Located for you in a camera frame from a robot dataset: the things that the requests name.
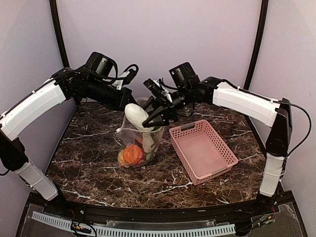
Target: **white cable tray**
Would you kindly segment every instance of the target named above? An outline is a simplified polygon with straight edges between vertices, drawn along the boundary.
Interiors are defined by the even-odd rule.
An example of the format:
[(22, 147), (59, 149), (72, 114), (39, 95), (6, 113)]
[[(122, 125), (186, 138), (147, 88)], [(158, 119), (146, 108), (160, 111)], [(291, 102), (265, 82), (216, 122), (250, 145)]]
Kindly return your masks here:
[[(50, 216), (41, 212), (33, 212), (33, 220), (37, 220), (49, 226), (59, 228), (68, 232), (73, 232), (70, 219), (63, 219), (55, 216)], [(178, 230), (178, 231), (142, 231), (142, 230), (124, 230), (114, 229), (101, 226), (93, 226), (98, 237), (215, 237), (235, 234), (235, 225), (224, 225), (217, 227), (209, 227), (194, 230)], [(84, 234), (87, 236), (95, 236), (94, 231), (91, 234)]]

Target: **marble tabletop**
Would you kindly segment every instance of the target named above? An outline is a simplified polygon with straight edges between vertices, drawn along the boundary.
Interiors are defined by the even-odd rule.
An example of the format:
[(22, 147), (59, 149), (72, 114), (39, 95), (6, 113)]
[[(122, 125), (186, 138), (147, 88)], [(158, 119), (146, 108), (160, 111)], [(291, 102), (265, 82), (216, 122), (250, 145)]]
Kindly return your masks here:
[[(243, 115), (197, 105), (191, 117), (165, 128), (151, 162), (129, 169), (118, 165), (121, 141), (115, 131), (123, 116), (96, 102), (78, 107), (47, 171), (67, 200), (113, 207), (189, 208), (255, 199), (265, 158)], [(200, 119), (210, 122), (239, 162), (230, 172), (194, 186), (170, 143), (168, 130)]]

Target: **orange fruit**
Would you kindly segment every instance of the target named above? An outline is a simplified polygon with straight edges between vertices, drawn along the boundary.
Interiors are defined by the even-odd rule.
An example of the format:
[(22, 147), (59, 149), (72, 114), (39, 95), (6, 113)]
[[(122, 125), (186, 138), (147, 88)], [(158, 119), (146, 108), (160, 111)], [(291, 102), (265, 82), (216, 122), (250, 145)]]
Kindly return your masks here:
[(138, 164), (144, 158), (144, 149), (137, 145), (128, 145), (124, 150), (124, 161), (128, 164)]

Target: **pink plastic basket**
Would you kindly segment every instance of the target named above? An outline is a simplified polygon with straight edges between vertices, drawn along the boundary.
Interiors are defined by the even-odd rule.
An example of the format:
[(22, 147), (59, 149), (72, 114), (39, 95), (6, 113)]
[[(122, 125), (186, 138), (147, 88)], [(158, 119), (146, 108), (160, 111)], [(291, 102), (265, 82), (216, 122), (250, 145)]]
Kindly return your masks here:
[(206, 120), (169, 130), (171, 144), (194, 185), (232, 169), (237, 157)]

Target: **clear plastic bag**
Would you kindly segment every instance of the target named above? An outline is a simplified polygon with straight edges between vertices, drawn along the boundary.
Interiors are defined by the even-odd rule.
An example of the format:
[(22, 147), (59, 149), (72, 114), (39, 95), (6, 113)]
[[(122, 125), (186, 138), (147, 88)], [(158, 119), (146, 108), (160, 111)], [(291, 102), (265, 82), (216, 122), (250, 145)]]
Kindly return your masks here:
[[(145, 97), (136, 99), (140, 106), (143, 106), (147, 100), (148, 98)], [(156, 155), (163, 131), (163, 126), (155, 127), (150, 132), (140, 131), (124, 116), (121, 128), (116, 131), (116, 137), (123, 142), (118, 154), (119, 165), (129, 168), (150, 162)]]

